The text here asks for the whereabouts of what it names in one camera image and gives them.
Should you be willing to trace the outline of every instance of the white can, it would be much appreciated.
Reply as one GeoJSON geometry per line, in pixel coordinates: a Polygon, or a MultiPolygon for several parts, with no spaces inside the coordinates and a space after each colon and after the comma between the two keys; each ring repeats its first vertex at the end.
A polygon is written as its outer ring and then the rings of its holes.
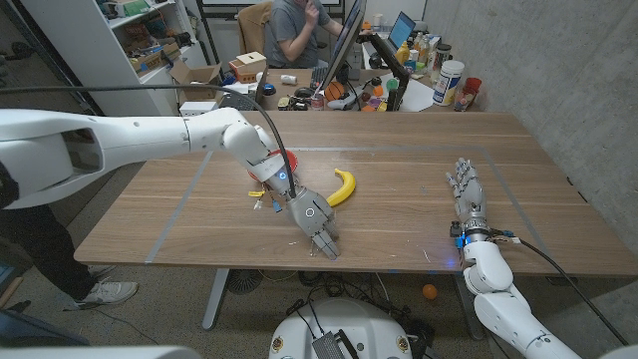
{"type": "Polygon", "coordinates": [[[281,83],[286,85],[297,85],[297,77],[292,75],[281,75],[281,83]]]}
{"type": "Polygon", "coordinates": [[[439,80],[435,84],[435,94],[432,96],[435,104],[449,106],[454,101],[455,90],[465,67],[461,61],[447,60],[443,63],[439,80]]]}

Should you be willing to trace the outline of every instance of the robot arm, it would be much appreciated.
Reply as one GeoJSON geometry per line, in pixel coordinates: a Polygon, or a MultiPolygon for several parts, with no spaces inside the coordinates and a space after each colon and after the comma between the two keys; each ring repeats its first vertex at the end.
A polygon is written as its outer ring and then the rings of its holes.
{"type": "Polygon", "coordinates": [[[0,208],[50,203],[121,166],[193,152],[228,151],[284,196],[295,222],[331,259],[334,212],[295,182],[259,127],[230,108],[180,117],[107,118],[35,110],[0,110],[0,208]]]}
{"type": "Polygon", "coordinates": [[[579,358],[531,314],[525,298],[513,284],[513,274],[498,246],[489,239],[485,193],[477,170],[470,161],[459,159],[457,176],[447,173],[457,200],[457,215],[464,236],[464,258],[471,266],[464,278],[475,298],[480,322],[526,358],[579,358]]]}

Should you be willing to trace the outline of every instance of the basketball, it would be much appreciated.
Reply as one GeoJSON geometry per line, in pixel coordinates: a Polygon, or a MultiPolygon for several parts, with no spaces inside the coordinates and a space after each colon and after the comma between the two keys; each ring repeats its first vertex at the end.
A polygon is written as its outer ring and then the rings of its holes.
{"type": "Polygon", "coordinates": [[[323,92],[323,94],[326,97],[326,100],[330,102],[330,101],[339,100],[339,98],[341,97],[341,95],[344,94],[344,92],[345,91],[343,89],[343,85],[333,81],[330,83],[330,85],[328,85],[328,87],[323,92]]]}

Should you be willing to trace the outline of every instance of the person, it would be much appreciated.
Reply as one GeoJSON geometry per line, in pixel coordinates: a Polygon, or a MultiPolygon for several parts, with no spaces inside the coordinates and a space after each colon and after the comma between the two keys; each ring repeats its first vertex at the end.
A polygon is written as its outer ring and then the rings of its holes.
{"type": "Polygon", "coordinates": [[[327,67],[319,60],[317,25],[339,36],[343,26],[332,20],[320,0],[274,0],[264,52],[273,68],[327,67]]]}
{"type": "Polygon", "coordinates": [[[134,282],[107,282],[98,278],[114,266],[87,266],[78,262],[71,234],[54,217],[48,205],[0,210],[0,236],[19,244],[50,282],[82,307],[118,304],[138,291],[134,282]]]}

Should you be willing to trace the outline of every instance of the pants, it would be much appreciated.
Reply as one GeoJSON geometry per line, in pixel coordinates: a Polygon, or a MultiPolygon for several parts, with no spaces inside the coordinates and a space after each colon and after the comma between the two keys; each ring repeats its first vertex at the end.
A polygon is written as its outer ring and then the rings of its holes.
{"type": "Polygon", "coordinates": [[[71,235],[47,205],[0,210],[0,236],[22,246],[42,275],[76,300],[97,283],[73,257],[71,235]]]}

